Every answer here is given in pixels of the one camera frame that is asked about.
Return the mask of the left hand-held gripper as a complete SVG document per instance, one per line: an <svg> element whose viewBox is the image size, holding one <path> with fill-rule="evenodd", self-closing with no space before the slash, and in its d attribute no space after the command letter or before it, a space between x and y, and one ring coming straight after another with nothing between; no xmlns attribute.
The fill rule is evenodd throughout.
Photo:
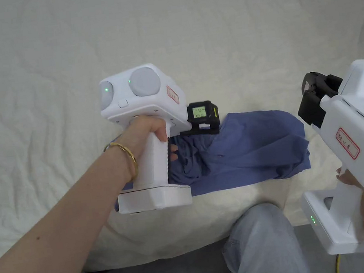
<svg viewBox="0 0 364 273"><path fill-rule="evenodd" d="M178 135L218 134L219 111L211 101L187 103L182 89L153 64L144 64L103 79L101 114L108 121L128 127L138 116L166 121L169 138ZM133 187L118 196L120 214L154 211L192 203L188 185L169 181L170 146L154 134L139 160Z"/></svg>

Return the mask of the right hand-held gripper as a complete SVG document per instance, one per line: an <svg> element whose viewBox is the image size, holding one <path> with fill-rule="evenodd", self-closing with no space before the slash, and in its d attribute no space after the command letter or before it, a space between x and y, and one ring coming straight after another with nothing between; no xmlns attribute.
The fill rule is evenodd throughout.
<svg viewBox="0 0 364 273"><path fill-rule="evenodd" d="M344 78L309 72L301 88L298 116L364 188L364 60L352 62ZM343 183L302 195L303 211L328 254L364 252L361 196L361 189Z"/></svg>

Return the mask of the person's left hand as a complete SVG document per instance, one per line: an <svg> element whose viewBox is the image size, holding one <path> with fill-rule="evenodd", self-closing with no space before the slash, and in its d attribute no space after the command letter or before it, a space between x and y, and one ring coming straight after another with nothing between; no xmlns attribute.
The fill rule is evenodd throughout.
<svg viewBox="0 0 364 273"><path fill-rule="evenodd" d="M138 159L144 152L148 137L152 134L160 142L168 143L166 121L158 117L139 116L131 122L115 142L129 149Z"/></svg>

